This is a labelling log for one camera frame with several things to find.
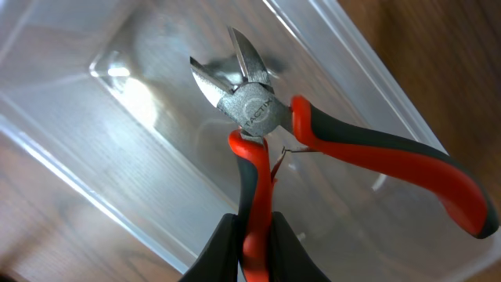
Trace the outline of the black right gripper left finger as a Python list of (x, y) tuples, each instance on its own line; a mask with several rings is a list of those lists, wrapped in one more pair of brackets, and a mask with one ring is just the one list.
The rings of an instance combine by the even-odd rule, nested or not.
[(225, 214), (179, 282), (237, 282), (236, 215)]

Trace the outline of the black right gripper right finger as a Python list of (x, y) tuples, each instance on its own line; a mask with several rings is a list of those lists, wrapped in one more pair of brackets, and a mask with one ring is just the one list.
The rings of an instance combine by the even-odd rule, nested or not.
[(271, 281), (330, 282), (302, 247), (284, 215), (278, 211), (272, 213), (269, 268)]

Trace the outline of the red handled pliers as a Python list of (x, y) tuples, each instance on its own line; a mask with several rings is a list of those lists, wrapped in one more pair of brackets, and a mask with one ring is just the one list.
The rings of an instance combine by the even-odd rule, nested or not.
[(303, 96), (282, 103), (256, 48), (236, 28), (229, 29), (229, 37), (243, 83), (227, 84), (197, 60), (191, 60), (190, 67), (206, 99), (237, 124), (228, 141), (241, 183), (234, 214), (238, 276), (249, 282), (271, 281), (269, 236), (279, 165), (270, 163), (265, 137), (279, 127), (290, 132), (304, 152), (320, 152), (434, 193), (449, 217), (472, 237), (484, 239), (497, 231), (498, 215), (485, 189), (449, 155), (411, 139), (340, 121)]

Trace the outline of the clear plastic storage container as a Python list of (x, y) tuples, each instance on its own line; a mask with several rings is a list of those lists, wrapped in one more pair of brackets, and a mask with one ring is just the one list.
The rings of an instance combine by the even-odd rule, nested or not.
[[(189, 59), (235, 55), (229, 27), (270, 77), (351, 124), (441, 143), (338, 1), (4, 1), (1, 132), (43, 178), (106, 215), (179, 272), (240, 194), (227, 138)], [(432, 193), (319, 153), (282, 128), (268, 136), (273, 207), (337, 281), (458, 281), (500, 257), (500, 235), (462, 231)]]

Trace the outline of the small claw hammer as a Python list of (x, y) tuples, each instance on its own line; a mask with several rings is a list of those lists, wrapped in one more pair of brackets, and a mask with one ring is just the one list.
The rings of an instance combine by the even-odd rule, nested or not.
[[(262, 60), (270, 77), (278, 78), (279, 74), (289, 68), (289, 63), (268, 54), (265, 54)], [(239, 85), (243, 83), (243, 75), (236, 55), (214, 59), (204, 64), (204, 66), (210, 74), (227, 84)]]

